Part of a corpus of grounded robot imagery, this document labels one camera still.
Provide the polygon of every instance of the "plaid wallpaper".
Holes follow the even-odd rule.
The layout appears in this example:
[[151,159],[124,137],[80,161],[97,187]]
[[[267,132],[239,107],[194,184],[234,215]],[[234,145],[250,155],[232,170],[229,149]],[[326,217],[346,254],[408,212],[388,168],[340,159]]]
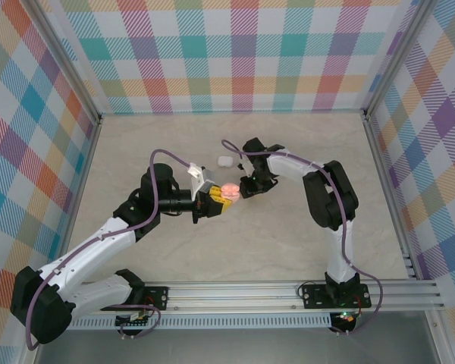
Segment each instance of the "plaid wallpaper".
[[413,19],[413,15],[415,14],[419,3],[420,0],[411,1],[411,4],[409,5],[408,10],[406,11],[406,14],[404,15],[404,19],[401,22],[400,26],[398,27],[396,35],[394,36],[393,41],[391,42],[391,45],[389,46],[388,51],[384,56],[383,62],[379,66],[378,73],[374,77],[374,80],[371,83],[371,87],[369,87],[369,91],[367,92],[367,95],[364,98],[364,102],[362,103],[362,108],[368,107],[372,95],[374,95],[374,91],[376,90],[376,87],[378,86],[379,81],[381,80],[381,77],[384,75],[384,73],[388,69],[389,64],[391,63],[391,60],[393,59],[394,52],[396,51],[396,48],[399,46],[400,41],[403,38],[404,32],[406,31],[407,27],[411,24],[411,20]]
[[373,121],[419,265],[438,282],[455,339],[455,0],[439,1]]
[[398,5],[410,3],[41,2],[96,102],[127,114],[359,109]]
[[0,364],[24,344],[14,275],[56,254],[92,131],[20,2],[0,0]]

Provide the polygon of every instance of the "white object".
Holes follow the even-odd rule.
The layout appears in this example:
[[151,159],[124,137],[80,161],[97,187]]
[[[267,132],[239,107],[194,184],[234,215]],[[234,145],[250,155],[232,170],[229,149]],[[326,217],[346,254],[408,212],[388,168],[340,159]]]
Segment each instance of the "white object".
[[[281,149],[277,152],[285,153],[286,155],[290,153],[287,149]],[[271,173],[302,183],[303,177],[307,173],[317,171],[313,166],[289,158],[286,155],[271,155],[268,157],[268,168]],[[322,163],[314,162],[314,164],[320,167],[323,166]],[[353,261],[352,225],[352,221],[347,222],[345,252],[350,261]],[[325,228],[325,230],[329,237],[330,249],[327,274],[337,283],[347,282],[354,277],[356,272],[346,263],[342,256],[342,225],[337,231],[333,231],[329,227]]]
[[195,163],[190,163],[187,172],[192,176],[190,178],[190,197],[192,200],[196,199],[196,194],[200,192],[208,193],[214,185],[211,171],[202,169]]
[[[106,223],[91,237],[84,240],[80,245],[76,246],[68,254],[55,260],[48,265],[44,265],[41,270],[40,277],[46,279],[46,277],[54,271],[61,262],[66,259],[72,252],[79,249],[80,246],[86,244],[94,237],[100,237],[103,234],[111,233],[113,231],[119,231],[128,227],[128,224],[120,218],[109,218]],[[91,273],[93,273],[98,267],[103,265],[116,253],[134,245],[136,242],[135,232],[129,231],[115,235],[113,237],[106,237],[103,240],[96,241],[95,243],[88,246],[85,250],[75,256],[66,266],[61,269],[59,275],[54,275],[49,281],[49,285],[58,285],[59,296],[65,301],[68,300],[71,294],[83,283]]]
[[[353,261],[352,226],[353,221],[348,221],[345,246],[346,256],[351,262]],[[329,227],[326,227],[325,231],[327,231],[329,245],[327,274],[337,283],[347,282],[354,277],[356,271],[346,263],[342,256],[342,225],[337,231],[333,231]]]
[[122,304],[130,296],[131,290],[128,281],[119,275],[79,286],[67,299],[76,305],[71,313],[72,321],[105,307]]
[[233,166],[233,157],[228,157],[226,155],[221,155],[219,158],[218,158],[218,166],[219,167],[226,167],[226,168],[229,168],[229,167],[232,167]]
[[248,157],[246,156],[241,157],[240,164],[243,166],[243,170],[246,173],[246,176],[251,177],[253,175],[253,172],[255,171],[255,168],[253,167],[253,164],[248,159]]
[[[290,154],[288,149],[277,150],[279,153]],[[297,183],[303,183],[303,177],[309,172],[317,171],[311,165],[299,162],[285,155],[270,155],[268,157],[268,168],[270,172],[277,176],[283,176],[294,180]]]

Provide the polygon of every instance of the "enclosure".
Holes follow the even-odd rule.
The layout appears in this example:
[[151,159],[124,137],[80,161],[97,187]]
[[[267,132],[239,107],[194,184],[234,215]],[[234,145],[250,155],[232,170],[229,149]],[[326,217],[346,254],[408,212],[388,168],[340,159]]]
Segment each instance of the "enclosure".
[[[343,165],[353,263],[384,288],[365,331],[336,336],[333,309],[304,308],[297,288],[325,279],[331,252],[304,186],[279,177],[197,224],[163,215],[88,277],[169,287],[151,335],[122,341],[103,312],[27,351],[10,314],[24,266],[95,233],[154,149],[239,184],[221,140],[253,137]],[[155,162],[189,188],[185,167]],[[365,322],[381,292],[362,279]],[[455,0],[0,1],[0,363],[106,357],[455,362]]]

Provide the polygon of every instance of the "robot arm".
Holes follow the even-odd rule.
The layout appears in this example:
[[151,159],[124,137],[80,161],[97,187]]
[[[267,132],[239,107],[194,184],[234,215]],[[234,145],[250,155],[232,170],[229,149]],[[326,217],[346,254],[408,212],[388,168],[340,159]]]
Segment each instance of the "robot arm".
[[[145,284],[135,274],[123,269],[104,281],[81,285],[99,266],[113,255],[134,245],[160,224],[161,214],[180,215],[192,212],[193,223],[199,218],[220,215],[232,203],[221,197],[221,188],[214,185],[209,171],[191,164],[191,186],[181,190],[172,169],[165,164],[154,164],[158,191],[158,212],[152,222],[135,230],[103,237],[115,231],[135,227],[147,220],[154,210],[153,185],[150,170],[143,176],[140,188],[134,190],[127,201],[113,212],[106,223],[91,237],[68,254],[56,259],[40,270],[26,267],[20,271],[14,284],[11,312],[23,325],[34,293],[52,273],[33,310],[31,332],[41,344],[57,338],[74,319],[118,304],[144,304]],[[95,243],[84,247],[93,238]],[[58,266],[75,254],[65,267]]]
[[[266,148],[258,138],[246,142],[243,151],[277,152],[286,155],[290,153],[278,144]],[[345,252],[349,260],[352,260],[352,228],[359,201],[339,162],[332,161],[318,165],[323,166],[331,175],[343,201],[347,218]],[[278,176],[288,177],[303,184],[310,214],[328,235],[329,257],[325,273],[327,282],[325,289],[335,305],[342,303],[346,297],[352,299],[354,289],[360,285],[360,278],[342,256],[342,217],[334,193],[328,190],[328,182],[324,175],[311,165],[285,155],[266,154],[247,157],[243,155],[239,168],[246,172],[246,176],[240,181],[240,193],[244,199],[268,192],[278,183],[276,180]]]

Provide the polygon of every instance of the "pink object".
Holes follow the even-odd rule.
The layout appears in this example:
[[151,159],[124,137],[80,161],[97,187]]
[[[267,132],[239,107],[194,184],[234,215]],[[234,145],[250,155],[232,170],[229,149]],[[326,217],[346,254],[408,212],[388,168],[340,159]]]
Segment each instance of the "pink object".
[[225,184],[221,187],[221,197],[236,202],[240,199],[240,187],[237,184]]

